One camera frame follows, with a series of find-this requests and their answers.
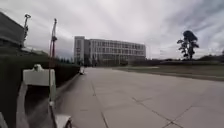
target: street lamp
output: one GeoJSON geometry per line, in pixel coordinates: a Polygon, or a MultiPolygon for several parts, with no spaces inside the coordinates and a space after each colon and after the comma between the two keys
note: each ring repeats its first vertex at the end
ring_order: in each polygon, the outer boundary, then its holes
{"type": "Polygon", "coordinates": [[[22,47],[24,47],[24,42],[25,42],[26,36],[27,36],[27,31],[28,31],[27,21],[28,21],[29,18],[31,18],[31,16],[29,14],[25,14],[25,23],[24,23],[24,31],[23,31],[23,38],[22,38],[22,47]]]}
{"type": "Polygon", "coordinates": [[[145,44],[145,46],[146,46],[146,50],[145,50],[145,52],[146,52],[146,55],[147,55],[147,47],[148,47],[148,52],[149,52],[149,59],[152,59],[152,55],[151,55],[151,47],[150,47],[150,45],[149,44],[146,44],[146,43],[144,43],[145,44]]]}

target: white building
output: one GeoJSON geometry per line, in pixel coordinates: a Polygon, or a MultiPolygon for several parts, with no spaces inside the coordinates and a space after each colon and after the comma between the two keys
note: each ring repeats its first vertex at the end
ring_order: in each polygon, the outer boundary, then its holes
{"type": "Polygon", "coordinates": [[[75,37],[74,59],[76,61],[88,58],[93,60],[142,60],[146,58],[146,47],[143,44],[125,41],[85,39],[75,37]]]}

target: overcast sky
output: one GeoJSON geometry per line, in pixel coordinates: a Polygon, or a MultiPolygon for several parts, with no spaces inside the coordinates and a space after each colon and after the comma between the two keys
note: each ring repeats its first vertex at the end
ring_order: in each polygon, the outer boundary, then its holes
{"type": "Polygon", "coordinates": [[[28,21],[27,46],[47,50],[53,19],[61,56],[72,57],[74,36],[147,45],[147,57],[180,58],[177,40],[192,30],[196,57],[224,49],[224,0],[1,0],[1,11],[20,24],[28,21]]]}

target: lawn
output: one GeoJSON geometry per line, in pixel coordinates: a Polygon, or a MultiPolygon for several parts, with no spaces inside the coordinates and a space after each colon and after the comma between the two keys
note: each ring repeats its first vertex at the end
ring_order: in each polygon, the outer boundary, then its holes
{"type": "Polygon", "coordinates": [[[224,66],[118,67],[118,70],[224,81],[224,66]]]}

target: pavement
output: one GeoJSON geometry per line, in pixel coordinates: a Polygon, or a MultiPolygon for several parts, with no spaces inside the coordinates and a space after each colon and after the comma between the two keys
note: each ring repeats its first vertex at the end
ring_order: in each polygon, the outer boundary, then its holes
{"type": "Polygon", "coordinates": [[[223,128],[224,83],[88,68],[61,99],[76,128],[223,128]]]}

